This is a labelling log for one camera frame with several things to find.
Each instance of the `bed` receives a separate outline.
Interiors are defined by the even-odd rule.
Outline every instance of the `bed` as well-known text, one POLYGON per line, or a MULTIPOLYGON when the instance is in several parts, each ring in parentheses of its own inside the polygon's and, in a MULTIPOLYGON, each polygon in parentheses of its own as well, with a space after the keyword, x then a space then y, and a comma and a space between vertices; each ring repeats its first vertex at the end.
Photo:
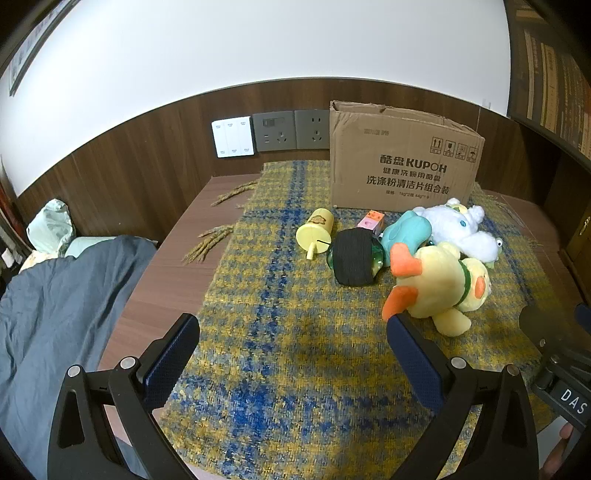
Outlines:
MULTIPOLYGON (((41 262, 0 300, 0 429, 25 466, 47 477, 47 445, 68 367, 97 369, 115 323, 155 252, 119 236, 78 258, 41 262)), ((129 453, 125 445, 122 453, 129 453)))

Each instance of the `yellow cup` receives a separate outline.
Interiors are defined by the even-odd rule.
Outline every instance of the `yellow cup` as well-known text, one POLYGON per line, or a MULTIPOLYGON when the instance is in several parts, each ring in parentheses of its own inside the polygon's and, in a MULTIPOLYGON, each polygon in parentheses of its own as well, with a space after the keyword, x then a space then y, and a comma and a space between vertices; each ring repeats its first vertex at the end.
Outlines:
POLYGON ((315 253, 323 253, 329 249, 335 217, 325 208, 314 210, 308 221, 297 229, 295 239, 300 247, 308 253, 306 258, 312 260, 315 253))

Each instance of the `wall socket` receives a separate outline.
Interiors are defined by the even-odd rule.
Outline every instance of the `wall socket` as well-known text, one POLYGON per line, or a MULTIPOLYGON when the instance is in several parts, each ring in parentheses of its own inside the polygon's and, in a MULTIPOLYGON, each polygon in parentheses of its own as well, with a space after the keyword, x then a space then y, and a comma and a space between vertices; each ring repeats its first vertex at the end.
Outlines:
POLYGON ((298 149, 330 148, 328 110, 296 110, 295 122, 298 149))
POLYGON ((296 123, 292 110, 255 113, 252 116, 252 126, 259 152, 296 148, 296 123))

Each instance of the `white wall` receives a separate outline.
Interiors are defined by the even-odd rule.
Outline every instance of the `white wall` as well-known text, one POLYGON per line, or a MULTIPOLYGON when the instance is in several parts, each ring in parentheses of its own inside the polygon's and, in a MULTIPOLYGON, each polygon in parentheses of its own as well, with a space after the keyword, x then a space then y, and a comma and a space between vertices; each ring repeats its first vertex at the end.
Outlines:
POLYGON ((81 0, 16 95, 0 79, 0 154, 17 194, 134 116, 222 87, 358 77, 506 114, 502 0, 81 0))

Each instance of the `cardboard box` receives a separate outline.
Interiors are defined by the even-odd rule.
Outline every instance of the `cardboard box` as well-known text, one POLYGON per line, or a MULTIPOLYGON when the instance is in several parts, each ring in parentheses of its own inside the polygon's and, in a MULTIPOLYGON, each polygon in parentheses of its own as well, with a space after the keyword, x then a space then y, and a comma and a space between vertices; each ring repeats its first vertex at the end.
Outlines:
POLYGON ((468 200, 484 138, 442 116, 365 103, 330 103, 332 203, 405 212, 468 200))

